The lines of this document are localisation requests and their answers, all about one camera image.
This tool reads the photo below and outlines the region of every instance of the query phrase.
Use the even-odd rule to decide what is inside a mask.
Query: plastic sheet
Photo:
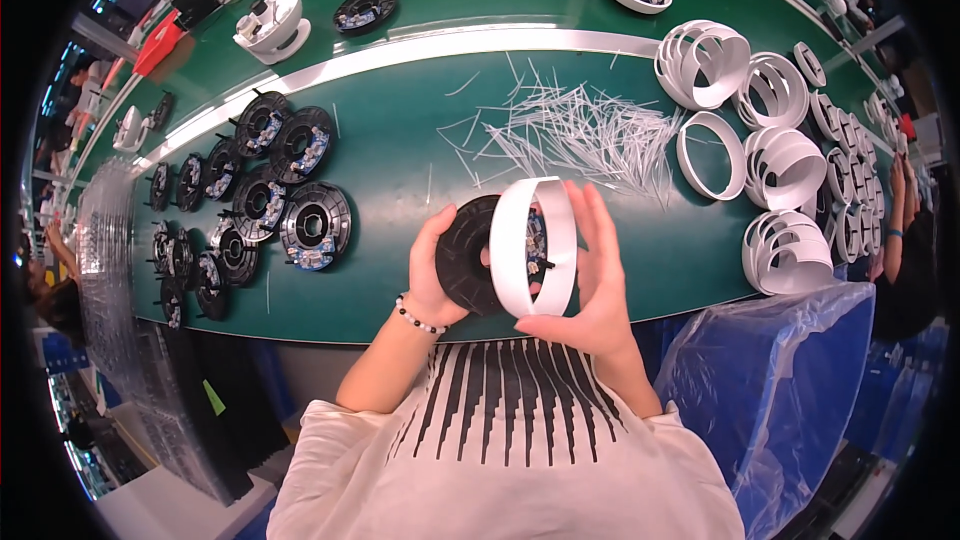
[[[713,306],[663,358],[654,389],[712,451],[747,538],[770,538],[813,497],[857,399],[875,288]]]

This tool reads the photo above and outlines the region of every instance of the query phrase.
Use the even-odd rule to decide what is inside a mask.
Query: left hand
[[[56,219],[47,223],[47,226],[44,228],[44,232],[47,235],[47,241],[52,246],[63,246],[64,237],[60,233],[60,222]]]
[[[431,326],[453,325],[469,313],[450,300],[437,278],[437,243],[456,217],[454,205],[443,207],[423,223],[410,248],[410,292],[403,299],[403,307]]]

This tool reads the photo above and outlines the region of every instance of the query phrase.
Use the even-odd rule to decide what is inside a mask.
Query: hand
[[[43,230],[51,246],[64,246],[64,237],[60,233],[60,222],[52,220]]]
[[[890,165],[890,192],[894,198],[906,196],[906,180],[904,179],[904,159],[894,155],[894,163]]]
[[[617,228],[593,184],[586,184],[583,190],[573,182],[564,182],[564,186],[587,246],[577,253],[580,312],[574,317],[527,315],[513,327],[594,356],[614,354],[635,345]]]
[[[453,325],[468,313],[450,300],[437,279],[437,243],[456,217],[454,205],[443,207],[423,223],[410,248],[410,292],[403,299],[403,307],[427,325]]]
[[[906,155],[900,157],[900,160],[903,162],[903,175],[906,179],[907,184],[911,186],[917,185],[917,173],[913,170],[913,165],[910,164],[910,160],[907,159]]]

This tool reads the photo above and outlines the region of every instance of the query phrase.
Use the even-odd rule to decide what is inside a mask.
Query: black stripe
[[[433,389],[430,391],[430,399],[426,402],[426,410],[423,412],[423,423],[420,425],[419,436],[416,438],[414,457],[417,456],[417,451],[420,450],[421,442],[424,441],[426,429],[430,427],[430,421],[433,419],[433,408],[437,405],[437,394],[440,392],[440,380],[444,378],[444,370],[447,368],[447,358],[450,356],[451,350],[453,350],[453,344],[447,344],[443,347],[443,356],[439,360],[439,372],[433,381]]]
[[[570,366],[567,363],[567,347],[563,344],[551,344],[550,352],[553,353],[553,362],[557,366],[557,373],[559,377],[566,384],[566,387],[570,389],[570,392],[573,393],[573,397],[580,403],[580,411],[583,413],[584,424],[586,425],[586,435],[590,439],[590,453],[593,455],[593,462],[597,462],[597,437],[596,437],[596,424],[594,424],[594,408],[591,406],[590,401],[587,400],[587,397],[584,396],[584,393],[580,391],[580,387],[577,386],[577,382],[573,379],[573,374],[570,373]],[[574,351],[574,358],[579,361],[579,356]]]
[[[414,414],[410,416],[410,421],[407,422],[407,426],[404,427],[404,429],[403,429],[403,435],[400,437],[400,441],[396,443],[396,450],[393,451],[393,457],[394,457],[394,458],[396,458],[396,457],[397,457],[397,453],[399,453],[399,452],[401,451],[401,445],[403,444],[403,441],[407,439],[407,432],[410,432],[410,426],[413,425],[413,423],[414,423],[414,418],[417,416],[417,410],[418,410],[419,408],[420,408],[419,405],[417,405],[417,406],[414,408]],[[387,459],[390,459],[390,452],[387,452]]]
[[[500,402],[500,382],[503,372],[496,342],[484,342],[486,347],[486,391],[484,392],[483,446],[480,452],[480,464],[487,462],[487,447],[490,445],[490,431],[494,428],[497,405]]]
[[[440,458],[440,451],[444,449],[444,440],[447,438],[447,428],[453,420],[453,414],[460,411],[460,387],[464,382],[464,370],[467,365],[467,356],[474,350],[474,344],[461,345],[457,360],[453,364],[453,376],[450,378],[450,392],[446,396],[446,409],[443,412],[443,425],[439,429],[439,440],[437,441],[437,459]]]
[[[525,339],[514,340],[512,345],[513,362],[520,378],[520,395],[523,401],[523,431],[526,438],[526,466],[530,467],[530,449],[534,441],[534,411],[537,409],[537,381],[530,370],[527,357],[523,355]]]
[[[466,400],[463,405],[463,421],[460,426],[460,446],[457,448],[457,461],[462,461],[464,444],[467,442],[467,432],[474,419],[474,410],[480,404],[483,394],[483,350],[477,346],[470,354],[470,367],[466,373]]]
[[[550,376],[551,380],[556,381],[559,411],[563,414],[563,426],[566,428],[566,449],[570,453],[570,464],[573,465],[576,463],[573,454],[573,394],[560,377],[560,371],[557,369],[556,363],[553,362],[553,358],[551,358],[550,346],[548,342],[540,342],[536,353],[539,354],[540,362],[543,364],[547,375]]]
[[[600,397],[597,396],[594,385],[591,384],[591,378],[593,374],[589,373],[587,369],[584,368],[584,362],[582,361],[584,355],[579,351],[575,351],[572,348],[567,348],[567,354],[570,354],[570,367],[573,369],[573,377],[576,379],[577,384],[580,385],[580,390],[586,396],[586,399],[589,402],[593,403],[597,411],[603,415],[604,420],[606,421],[606,426],[609,428],[609,439],[613,442],[617,442],[617,435],[614,433],[614,422],[610,420],[610,415],[607,414],[606,405],[600,403]]]
[[[516,340],[507,340],[500,345],[500,363],[503,364],[503,411],[507,427],[507,439],[503,447],[503,466],[510,466],[510,448],[514,444],[514,421],[521,402],[521,381],[514,362],[513,345]]]
[[[546,427],[546,459],[547,465],[553,466],[553,407],[557,400],[557,391],[553,389],[553,382],[546,376],[544,366],[537,357],[536,338],[530,338],[527,341],[526,357],[527,364],[534,374],[534,380],[539,387],[540,400],[543,402],[543,423]]]
[[[627,434],[630,434],[630,432],[627,431],[627,427],[623,425],[623,420],[620,419],[620,411],[617,408],[617,405],[614,404],[614,399],[611,398],[610,394],[607,394],[607,391],[603,389],[602,385],[600,385],[600,380],[596,377],[596,372],[594,371],[594,357],[588,354],[586,356],[586,363],[590,366],[590,371],[593,373],[593,379],[596,382],[597,392],[600,394],[600,398],[603,399],[604,404],[606,404],[606,408],[609,409],[609,413],[613,415],[613,418],[620,423],[620,427],[623,428],[623,431],[627,432]]]

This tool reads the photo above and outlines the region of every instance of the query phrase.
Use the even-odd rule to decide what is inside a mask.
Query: white plastic ring
[[[775,52],[750,55],[747,77],[736,91],[737,114],[751,130],[797,127],[810,109],[807,80],[786,57]],[[766,107],[760,114],[750,98],[754,90]]]
[[[690,154],[687,150],[687,131],[690,126],[703,126],[711,130],[720,138],[723,143],[726,154],[729,156],[729,182],[723,191],[714,192],[707,187],[697,172],[693,170],[693,164],[690,162]],[[723,117],[710,111],[701,111],[694,114],[679,128],[677,134],[677,161],[679,169],[683,172],[683,177],[689,182],[693,190],[701,195],[714,200],[733,200],[743,191],[743,184],[747,179],[747,157],[743,152],[743,144],[734,128],[727,123]]]
[[[815,88],[823,88],[827,85],[827,74],[823,66],[820,65],[820,59],[813,54],[813,50],[805,42],[797,42],[793,47],[793,56],[797,59],[799,70],[803,76]]]
[[[527,220],[539,203],[548,235],[543,275],[534,301],[527,271]],[[489,228],[489,271],[500,304],[515,318],[561,316],[570,303],[577,274],[577,226],[564,183],[557,176],[519,180],[496,203]]]

